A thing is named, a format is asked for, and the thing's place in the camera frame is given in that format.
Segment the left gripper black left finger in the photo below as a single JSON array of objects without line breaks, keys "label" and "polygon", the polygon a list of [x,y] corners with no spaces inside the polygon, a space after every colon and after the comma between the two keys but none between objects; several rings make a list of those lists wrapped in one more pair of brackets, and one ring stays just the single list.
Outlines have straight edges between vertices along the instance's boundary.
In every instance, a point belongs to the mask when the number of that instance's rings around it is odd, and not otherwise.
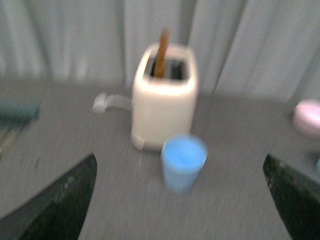
[{"label": "left gripper black left finger", "polygon": [[76,240],[93,195],[97,160],[88,155],[0,220],[2,240]]}]

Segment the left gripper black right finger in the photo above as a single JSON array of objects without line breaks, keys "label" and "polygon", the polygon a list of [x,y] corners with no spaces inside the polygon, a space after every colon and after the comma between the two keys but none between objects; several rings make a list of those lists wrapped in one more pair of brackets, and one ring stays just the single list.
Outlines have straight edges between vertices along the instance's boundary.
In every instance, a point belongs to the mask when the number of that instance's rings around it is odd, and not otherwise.
[{"label": "left gripper black right finger", "polygon": [[320,184],[269,154],[263,163],[263,173],[291,239],[318,240]]}]

